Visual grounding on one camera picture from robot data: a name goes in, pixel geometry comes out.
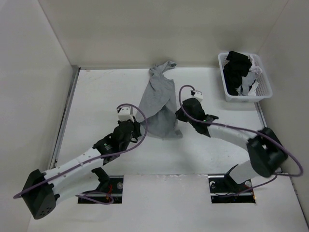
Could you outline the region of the grey tank top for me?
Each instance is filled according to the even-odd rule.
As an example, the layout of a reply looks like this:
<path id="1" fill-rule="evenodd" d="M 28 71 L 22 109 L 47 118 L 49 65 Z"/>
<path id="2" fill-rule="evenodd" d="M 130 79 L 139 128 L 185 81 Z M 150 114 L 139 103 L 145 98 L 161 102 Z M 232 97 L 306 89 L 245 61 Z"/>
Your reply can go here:
<path id="1" fill-rule="evenodd" d="M 164 76 L 164 72 L 176 67 L 173 61 L 154 65 L 149 69 L 150 79 L 145 88 L 136 120 L 143 127 L 148 125 L 148 134 L 160 139 L 181 139 L 182 132 L 177 128 L 177 103 L 174 80 Z"/>

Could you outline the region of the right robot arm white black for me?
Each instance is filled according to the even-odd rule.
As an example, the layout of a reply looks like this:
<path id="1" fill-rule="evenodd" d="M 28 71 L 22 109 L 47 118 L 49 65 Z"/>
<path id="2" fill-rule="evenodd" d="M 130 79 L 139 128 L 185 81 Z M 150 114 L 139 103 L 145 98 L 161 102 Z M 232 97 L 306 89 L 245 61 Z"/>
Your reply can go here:
<path id="1" fill-rule="evenodd" d="M 197 133 L 232 143 L 248 152 L 249 160 L 232 167 L 221 181 L 229 192 L 239 191 L 246 181 L 256 176 L 272 176 L 288 158 L 285 152 L 261 135 L 251 136 L 246 132 L 214 125 L 212 122 L 218 117 L 206 114 L 195 98 L 184 100 L 182 108 L 175 115 L 179 121 L 190 123 Z"/>

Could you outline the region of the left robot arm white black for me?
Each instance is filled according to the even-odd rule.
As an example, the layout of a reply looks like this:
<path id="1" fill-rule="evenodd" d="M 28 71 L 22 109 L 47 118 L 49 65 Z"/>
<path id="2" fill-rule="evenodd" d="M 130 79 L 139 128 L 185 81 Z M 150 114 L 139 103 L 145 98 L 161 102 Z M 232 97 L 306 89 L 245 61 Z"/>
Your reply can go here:
<path id="1" fill-rule="evenodd" d="M 103 166 L 130 150 L 131 143 L 141 144 L 140 123 L 119 121 L 114 131 L 80 156 L 50 170 L 32 171 L 20 194 L 33 218 L 42 219 L 62 201 L 107 190 L 110 177 Z"/>

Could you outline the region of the white tank top in basket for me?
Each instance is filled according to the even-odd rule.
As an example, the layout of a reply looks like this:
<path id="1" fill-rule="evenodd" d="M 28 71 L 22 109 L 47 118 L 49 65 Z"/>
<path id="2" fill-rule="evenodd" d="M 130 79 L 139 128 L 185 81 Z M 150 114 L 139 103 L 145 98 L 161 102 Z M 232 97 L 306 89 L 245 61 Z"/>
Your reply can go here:
<path id="1" fill-rule="evenodd" d="M 249 72 L 247 76 L 242 77 L 242 83 L 236 89 L 239 96 L 257 96 L 256 90 L 259 86 L 257 78 L 263 73 L 263 70 L 259 65 L 257 65 L 253 54 L 249 55 L 249 59 L 252 64 L 249 68 Z"/>

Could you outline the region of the black tank top in basket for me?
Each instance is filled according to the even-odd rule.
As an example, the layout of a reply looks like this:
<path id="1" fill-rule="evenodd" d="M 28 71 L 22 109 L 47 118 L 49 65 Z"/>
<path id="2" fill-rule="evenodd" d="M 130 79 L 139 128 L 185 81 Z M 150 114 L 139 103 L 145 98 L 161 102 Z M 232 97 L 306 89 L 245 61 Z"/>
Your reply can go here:
<path id="1" fill-rule="evenodd" d="M 223 73 L 228 94 L 238 96 L 237 89 L 242 84 L 242 77 L 246 77 L 252 63 L 248 56 L 230 51 L 226 58 L 228 61 L 224 65 Z"/>

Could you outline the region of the white perforated plastic basket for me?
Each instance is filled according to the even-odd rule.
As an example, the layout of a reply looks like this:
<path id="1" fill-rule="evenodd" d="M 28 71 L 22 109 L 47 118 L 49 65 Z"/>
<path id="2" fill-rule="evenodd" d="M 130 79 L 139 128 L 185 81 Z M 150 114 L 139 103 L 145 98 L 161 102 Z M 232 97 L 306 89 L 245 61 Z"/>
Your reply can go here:
<path id="1" fill-rule="evenodd" d="M 250 57 L 253 57 L 253 60 L 255 62 L 255 65 L 259 66 L 262 69 L 262 73 L 259 74 L 256 78 L 256 82 L 258 83 L 258 86 L 255 89 L 255 95 L 249 95 L 249 96 L 233 96 L 230 95 L 227 91 L 226 83 L 225 83 L 225 77 L 224 77 L 224 65 L 228 63 L 226 60 L 228 56 L 228 52 L 222 52 L 218 55 L 218 62 L 219 62 L 219 68 L 221 73 L 221 80 L 223 83 L 224 93 L 225 93 L 225 100 L 227 102 L 259 102 L 262 99 L 268 99 L 271 98 L 273 95 L 270 82 L 268 80 L 268 76 L 265 72 L 265 68 L 262 64 L 262 61 L 260 57 L 257 54 L 252 53 L 243 53 L 244 55 Z"/>

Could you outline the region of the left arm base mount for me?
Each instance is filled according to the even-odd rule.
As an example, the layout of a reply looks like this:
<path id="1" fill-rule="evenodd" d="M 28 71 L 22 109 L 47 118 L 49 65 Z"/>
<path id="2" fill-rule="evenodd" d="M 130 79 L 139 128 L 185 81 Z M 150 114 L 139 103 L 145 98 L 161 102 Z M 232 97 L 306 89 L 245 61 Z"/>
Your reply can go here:
<path id="1" fill-rule="evenodd" d="M 86 195 L 86 199 L 78 197 L 78 204 L 121 204 L 123 198 L 124 176 L 110 176 L 108 185 L 98 186 Z"/>

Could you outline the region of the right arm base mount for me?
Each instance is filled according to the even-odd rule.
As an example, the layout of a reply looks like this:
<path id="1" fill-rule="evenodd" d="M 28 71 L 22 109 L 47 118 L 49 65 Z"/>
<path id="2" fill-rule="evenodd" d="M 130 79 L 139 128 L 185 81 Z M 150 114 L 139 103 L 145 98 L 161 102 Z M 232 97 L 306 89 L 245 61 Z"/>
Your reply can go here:
<path id="1" fill-rule="evenodd" d="M 250 179 L 237 184 L 224 175 L 208 176 L 212 203 L 256 203 L 253 190 L 245 192 L 252 187 Z"/>

